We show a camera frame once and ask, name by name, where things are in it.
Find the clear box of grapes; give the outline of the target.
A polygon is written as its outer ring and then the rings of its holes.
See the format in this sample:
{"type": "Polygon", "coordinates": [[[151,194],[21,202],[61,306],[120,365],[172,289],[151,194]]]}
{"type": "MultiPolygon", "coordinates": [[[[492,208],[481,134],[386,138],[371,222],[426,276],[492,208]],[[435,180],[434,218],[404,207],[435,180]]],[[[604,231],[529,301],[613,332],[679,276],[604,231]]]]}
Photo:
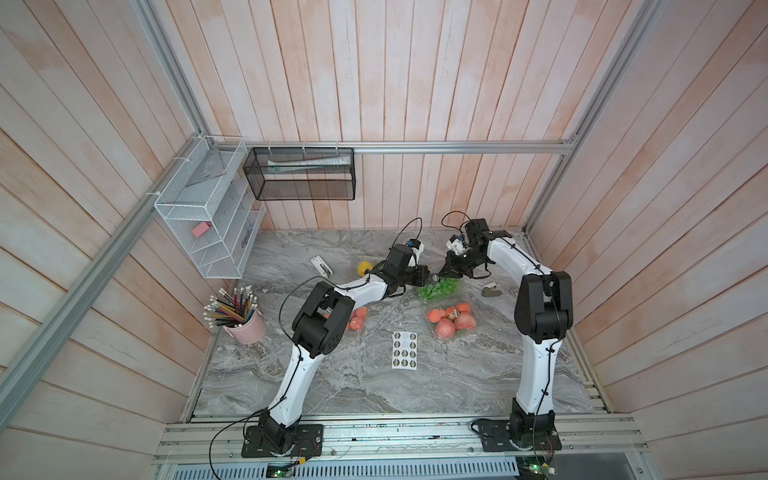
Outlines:
{"type": "Polygon", "coordinates": [[[453,297],[460,290],[462,280],[458,278],[444,278],[418,287],[416,293],[425,302],[434,302],[453,297]]]}

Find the clear box of red apples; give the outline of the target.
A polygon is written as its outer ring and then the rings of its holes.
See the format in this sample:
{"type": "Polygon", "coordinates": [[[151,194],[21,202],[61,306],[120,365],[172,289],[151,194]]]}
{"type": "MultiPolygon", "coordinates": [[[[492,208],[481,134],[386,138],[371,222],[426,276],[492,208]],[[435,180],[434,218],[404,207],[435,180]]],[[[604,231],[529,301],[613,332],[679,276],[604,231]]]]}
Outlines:
{"type": "Polygon", "coordinates": [[[467,335],[478,326],[477,317],[468,302],[430,308],[425,317],[435,336],[443,340],[467,335]]]}

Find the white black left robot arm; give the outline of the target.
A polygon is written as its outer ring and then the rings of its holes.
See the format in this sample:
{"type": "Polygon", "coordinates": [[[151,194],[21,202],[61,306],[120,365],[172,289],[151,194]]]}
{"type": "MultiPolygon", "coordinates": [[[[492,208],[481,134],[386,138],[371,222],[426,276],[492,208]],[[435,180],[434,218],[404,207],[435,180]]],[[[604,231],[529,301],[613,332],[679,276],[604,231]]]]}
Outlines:
{"type": "Polygon", "coordinates": [[[297,438],[305,397],[322,360],[340,344],[353,313],[369,304],[424,286],[428,267],[419,263],[421,241],[389,249],[387,257],[363,278],[337,286],[324,277],[313,287],[292,322],[289,366],[278,392],[265,409],[243,421],[245,458],[299,455],[320,446],[297,438]]]}

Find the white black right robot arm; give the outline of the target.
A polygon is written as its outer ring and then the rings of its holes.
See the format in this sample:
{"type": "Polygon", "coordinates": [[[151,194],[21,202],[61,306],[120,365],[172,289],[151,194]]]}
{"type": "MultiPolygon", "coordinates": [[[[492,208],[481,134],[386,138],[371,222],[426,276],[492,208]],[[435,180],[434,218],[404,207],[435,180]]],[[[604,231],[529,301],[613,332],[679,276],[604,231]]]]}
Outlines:
{"type": "Polygon", "coordinates": [[[518,284],[514,323],[523,336],[523,366],[507,420],[477,419],[470,429],[485,452],[562,447],[555,430],[553,383],[561,344],[574,322],[572,280],[530,256],[509,234],[484,219],[467,220],[447,243],[439,279],[472,278],[495,265],[518,284]]]}

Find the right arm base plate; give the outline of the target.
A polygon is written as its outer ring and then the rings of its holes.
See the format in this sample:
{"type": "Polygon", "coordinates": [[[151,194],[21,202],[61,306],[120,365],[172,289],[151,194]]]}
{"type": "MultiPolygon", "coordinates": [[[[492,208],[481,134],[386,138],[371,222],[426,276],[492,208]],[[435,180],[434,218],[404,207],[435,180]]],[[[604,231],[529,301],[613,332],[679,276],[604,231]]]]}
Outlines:
{"type": "Polygon", "coordinates": [[[552,453],[562,449],[556,431],[534,431],[519,426],[515,421],[479,418],[470,423],[470,430],[479,437],[486,453],[534,450],[552,453]]]}

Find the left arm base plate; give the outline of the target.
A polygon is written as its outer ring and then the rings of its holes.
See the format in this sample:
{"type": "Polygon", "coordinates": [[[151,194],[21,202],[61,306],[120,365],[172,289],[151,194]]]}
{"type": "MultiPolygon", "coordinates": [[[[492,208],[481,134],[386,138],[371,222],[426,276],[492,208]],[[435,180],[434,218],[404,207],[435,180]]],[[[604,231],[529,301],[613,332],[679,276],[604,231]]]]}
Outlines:
{"type": "Polygon", "coordinates": [[[283,428],[249,426],[241,450],[243,458],[311,459],[322,454],[324,426],[297,424],[283,428]]]}

